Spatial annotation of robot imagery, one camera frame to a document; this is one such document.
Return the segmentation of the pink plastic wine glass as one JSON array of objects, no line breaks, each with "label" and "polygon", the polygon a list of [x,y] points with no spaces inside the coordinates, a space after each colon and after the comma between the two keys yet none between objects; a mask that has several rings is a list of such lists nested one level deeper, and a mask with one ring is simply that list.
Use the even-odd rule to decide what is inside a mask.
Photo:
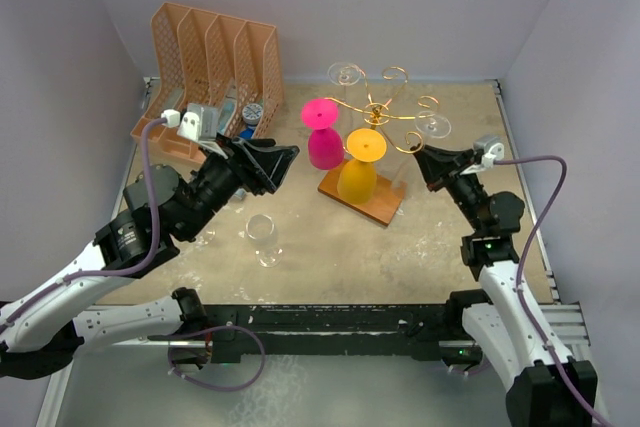
[{"label": "pink plastic wine glass", "polygon": [[334,101],[317,98],[307,102],[300,114],[303,124],[311,130],[307,143],[309,160],[320,170],[331,170],[344,159],[343,142],[334,124],[339,108]]}]

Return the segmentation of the clear wine glass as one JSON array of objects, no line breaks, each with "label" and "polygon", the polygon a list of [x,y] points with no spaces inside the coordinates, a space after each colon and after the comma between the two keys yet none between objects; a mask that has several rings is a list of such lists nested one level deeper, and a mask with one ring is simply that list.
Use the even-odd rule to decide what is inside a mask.
[{"label": "clear wine glass", "polygon": [[283,250],[279,245],[275,222],[270,216],[252,216],[245,225],[245,235],[255,251],[260,266],[272,268],[280,263]]},{"label": "clear wine glass", "polygon": [[339,100],[347,101],[348,89],[362,79],[360,67],[352,62],[335,62],[327,70],[331,83],[340,88]]}]

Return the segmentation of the yellow plastic wine glass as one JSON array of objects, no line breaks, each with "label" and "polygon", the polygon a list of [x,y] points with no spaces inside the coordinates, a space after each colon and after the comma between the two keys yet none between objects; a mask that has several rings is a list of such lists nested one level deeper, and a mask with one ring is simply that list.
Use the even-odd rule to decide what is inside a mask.
[{"label": "yellow plastic wine glass", "polygon": [[337,183],[339,197],[350,204],[364,204],[374,194],[377,183],[375,163],[386,153],[384,137],[376,130],[360,128],[347,138],[352,159],[343,167]]}]

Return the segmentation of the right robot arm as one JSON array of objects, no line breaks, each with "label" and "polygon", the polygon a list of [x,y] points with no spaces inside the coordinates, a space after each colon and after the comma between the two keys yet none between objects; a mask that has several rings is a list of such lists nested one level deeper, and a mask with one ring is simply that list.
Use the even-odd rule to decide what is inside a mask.
[{"label": "right robot arm", "polygon": [[472,234],[461,241],[461,257],[481,289],[451,295],[446,330],[479,345],[506,390],[514,426],[590,426],[598,378],[588,360],[578,360],[536,302],[518,253],[525,203],[516,194],[488,194],[479,173],[506,164],[498,141],[449,151],[428,145],[413,153],[426,187],[447,191]]}]

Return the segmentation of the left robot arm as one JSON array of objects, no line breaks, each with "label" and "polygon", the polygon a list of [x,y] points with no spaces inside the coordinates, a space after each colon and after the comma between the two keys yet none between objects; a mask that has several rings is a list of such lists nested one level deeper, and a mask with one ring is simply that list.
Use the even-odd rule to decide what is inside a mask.
[{"label": "left robot arm", "polygon": [[81,354],[136,337],[201,335],[208,319],[193,289],[181,287],[111,313],[92,307],[176,258],[178,243],[195,241],[238,189],[255,196],[275,193],[298,154],[298,147],[272,139],[218,136],[190,179],[170,165],[146,165],[123,191],[126,209],[69,265],[2,305],[2,376],[47,377]]}]

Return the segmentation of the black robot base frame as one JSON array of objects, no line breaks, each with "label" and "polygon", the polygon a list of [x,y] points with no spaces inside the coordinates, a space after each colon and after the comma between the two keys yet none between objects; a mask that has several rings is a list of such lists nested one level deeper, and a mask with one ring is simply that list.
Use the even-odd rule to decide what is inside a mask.
[{"label": "black robot base frame", "polygon": [[[258,355],[253,332],[268,355],[402,356],[417,361],[476,366],[479,345],[464,332],[462,310],[449,304],[206,305],[207,318],[170,339],[212,342],[213,363]],[[217,332],[205,335],[205,328]]]}]

